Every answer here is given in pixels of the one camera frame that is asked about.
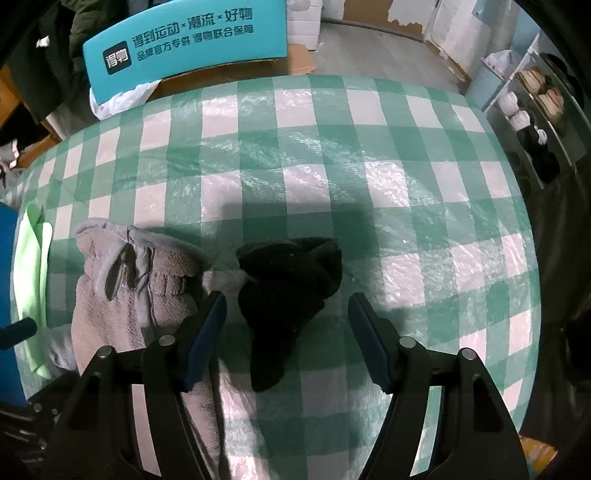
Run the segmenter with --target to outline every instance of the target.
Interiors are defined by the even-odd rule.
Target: cardboard box
[[[287,57],[282,59],[226,63],[166,78],[160,82],[148,101],[220,83],[281,75],[303,75],[315,69],[316,65],[306,46],[290,44],[287,46]]]

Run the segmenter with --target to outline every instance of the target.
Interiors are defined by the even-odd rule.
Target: black handle
[[[31,338],[36,333],[37,322],[29,317],[7,327],[0,328],[0,350],[8,350]]]

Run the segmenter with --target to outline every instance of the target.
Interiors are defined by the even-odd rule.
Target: white shelf
[[[517,78],[515,78],[511,82],[511,87],[514,92],[520,93],[522,94],[522,96],[526,97],[529,100],[527,106],[536,111],[536,120],[539,121],[538,127],[545,130],[548,134],[548,146],[552,147],[550,150],[554,151],[555,154],[557,152],[559,153],[556,156],[558,159],[558,163],[560,164],[560,168],[570,168],[573,165],[573,163],[570,159],[568,152],[566,151],[566,148],[564,147],[562,139],[556,132],[556,129],[554,128],[550,120],[548,120],[548,118],[546,117],[544,111],[538,105],[538,102],[535,101],[534,96],[527,91],[527,89]]]
[[[548,65],[545,62],[545,60],[540,56],[539,53],[537,53],[535,51],[532,53],[531,56],[535,60],[535,62],[539,66],[542,67],[543,73],[545,73],[546,75],[550,75],[550,77],[552,78],[552,81],[554,83],[554,86],[558,87],[558,89],[560,90],[560,93],[562,94],[562,97],[566,101],[571,103],[571,105],[574,107],[574,110],[581,116],[585,126],[587,127],[587,130],[591,134],[591,122],[589,122],[589,119],[584,114],[583,109],[581,108],[581,106],[579,105],[577,100],[571,95],[571,93],[569,92],[569,89],[566,88],[566,85],[564,84],[564,82],[560,79],[560,77],[558,75],[555,74],[552,67],[550,67],[550,65]]]
[[[501,143],[505,152],[513,152],[521,161],[525,173],[530,178],[530,184],[533,191],[538,191],[544,188],[544,182],[540,180],[535,171],[531,156],[525,151],[523,146],[517,140],[517,135],[509,119],[501,112],[498,107],[491,108],[486,115],[487,120],[491,124],[497,139]]]
[[[499,97],[501,95],[504,95],[505,93],[507,93],[507,90],[509,88],[509,84],[513,81],[515,74],[517,72],[519,72],[520,70],[523,70],[523,68],[530,62],[531,55],[533,53],[535,53],[535,49],[538,47],[538,40],[539,39],[540,39],[540,34],[538,33],[534,37],[534,39],[532,40],[531,45],[527,48],[527,51],[525,52],[525,54],[520,58],[519,63],[517,64],[515,69],[507,76],[503,86],[499,89],[499,91],[496,93],[496,95],[491,99],[489,104],[486,106],[486,108],[484,109],[484,113],[487,113],[488,110],[490,110],[491,106],[493,106],[496,103],[496,101],[499,99]],[[515,51],[511,51],[511,54],[513,56],[519,56],[519,54]]]
[[[503,115],[502,112],[500,112],[500,113],[501,113],[502,117],[505,119],[505,121],[507,122],[507,125],[509,126],[509,128],[511,128],[513,130],[513,127],[511,126],[509,119],[505,115]],[[544,182],[542,182],[540,180],[540,177],[538,177],[538,173],[536,172],[536,170],[534,168],[534,161],[532,160],[531,155],[526,152],[525,148],[523,148],[523,146],[521,144],[519,144],[519,146],[521,148],[517,149],[518,151],[515,153],[517,153],[518,157],[521,159],[521,162],[523,163],[523,166],[527,170],[527,174],[530,176],[532,182],[537,184],[537,186],[540,189],[543,189]]]

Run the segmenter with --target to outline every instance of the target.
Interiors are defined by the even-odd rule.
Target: green cloth
[[[76,133],[7,194],[20,197],[43,206],[54,225],[49,326],[72,321],[84,262],[74,232],[91,216],[210,255],[205,285],[229,299],[218,352],[236,472],[359,475],[389,397],[371,382],[348,325],[356,291],[428,348],[473,347],[521,425],[540,332],[534,242],[505,153],[465,97],[322,75],[194,90]],[[341,288],[303,329],[281,382],[255,394],[235,252],[244,242],[304,236],[338,240]],[[428,465],[438,409],[433,389],[415,473]]]
[[[30,317],[37,323],[37,334],[24,342],[28,367],[32,373],[48,380],[51,375],[44,359],[41,330],[47,327],[47,255],[51,234],[51,224],[42,222],[39,207],[29,205],[18,229],[12,267],[17,320]]]

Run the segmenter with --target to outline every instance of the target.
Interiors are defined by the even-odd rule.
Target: gray floor
[[[459,80],[424,44],[368,28],[322,23],[314,73],[374,77],[451,92]]]

